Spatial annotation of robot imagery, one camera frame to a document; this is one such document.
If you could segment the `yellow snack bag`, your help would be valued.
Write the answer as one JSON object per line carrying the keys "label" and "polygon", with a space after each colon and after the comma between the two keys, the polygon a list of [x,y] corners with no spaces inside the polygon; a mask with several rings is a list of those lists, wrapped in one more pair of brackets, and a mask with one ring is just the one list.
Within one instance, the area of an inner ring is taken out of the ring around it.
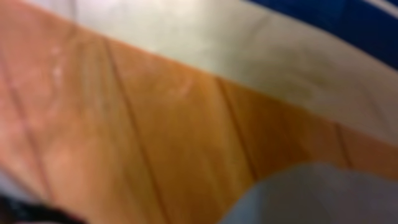
{"label": "yellow snack bag", "polygon": [[1,189],[87,223],[396,223],[396,1],[2,1]]}

